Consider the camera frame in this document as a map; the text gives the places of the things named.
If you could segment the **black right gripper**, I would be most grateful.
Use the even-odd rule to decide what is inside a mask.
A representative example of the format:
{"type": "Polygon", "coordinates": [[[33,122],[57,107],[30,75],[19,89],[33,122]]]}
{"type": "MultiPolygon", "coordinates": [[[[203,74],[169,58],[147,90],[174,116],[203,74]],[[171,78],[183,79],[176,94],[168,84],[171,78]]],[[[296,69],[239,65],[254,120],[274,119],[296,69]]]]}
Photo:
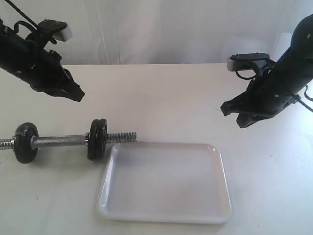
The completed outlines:
{"type": "Polygon", "coordinates": [[[220,109],[224,116],[238,113],[240,128],[275,117],[300,99],[301,75],[298,72],[275,72],[250,82],[245,94],[225,101],[220,109]]]}

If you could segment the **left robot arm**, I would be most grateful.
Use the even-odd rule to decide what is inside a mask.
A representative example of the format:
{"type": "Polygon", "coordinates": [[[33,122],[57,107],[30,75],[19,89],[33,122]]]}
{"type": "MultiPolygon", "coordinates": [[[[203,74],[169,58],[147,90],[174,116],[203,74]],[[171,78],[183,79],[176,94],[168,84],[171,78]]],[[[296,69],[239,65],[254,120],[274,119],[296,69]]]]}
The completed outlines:
{"type": "Polygon", "coordinates": [[[80,102],[85,93],[61,64],[61,55],[46,51],[51,41],[66,42],[72,37],[66,22],[44,20],[34,28],[18,21],[13,28],[0,25],[0,67],[37,91],[53,97],[80,102]]]}

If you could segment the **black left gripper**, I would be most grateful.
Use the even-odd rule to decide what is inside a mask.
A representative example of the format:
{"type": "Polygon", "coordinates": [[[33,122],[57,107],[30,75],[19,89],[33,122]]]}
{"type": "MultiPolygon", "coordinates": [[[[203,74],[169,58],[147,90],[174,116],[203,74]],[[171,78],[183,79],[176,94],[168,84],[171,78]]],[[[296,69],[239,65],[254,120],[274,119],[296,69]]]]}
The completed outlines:
{"type": "Polygon", "coordinates": [[[61,65],[62,56],[50,50],[38,57],[24,56],[14,67],[14,74],[37,92],[80,102],[85,93],[69,70],[61,65]]]}

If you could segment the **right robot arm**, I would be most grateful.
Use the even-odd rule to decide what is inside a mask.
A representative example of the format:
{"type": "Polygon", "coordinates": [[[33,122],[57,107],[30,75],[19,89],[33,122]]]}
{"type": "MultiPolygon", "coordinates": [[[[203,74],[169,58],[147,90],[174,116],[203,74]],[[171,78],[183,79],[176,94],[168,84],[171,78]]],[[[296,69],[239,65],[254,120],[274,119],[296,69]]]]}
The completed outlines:
{"type": "Polygon", "coordinates": [[[237,124],[247,128],[254,123],[278,115],[291,104],[301,103],[298,92],[313,79],[313,17],[305,17],[295,28],[291,44],[278,61],[266,53],[234,54],[227,69],[254,71],[247,89],[221,105],[224,116],[237,113],[237,124]]]}

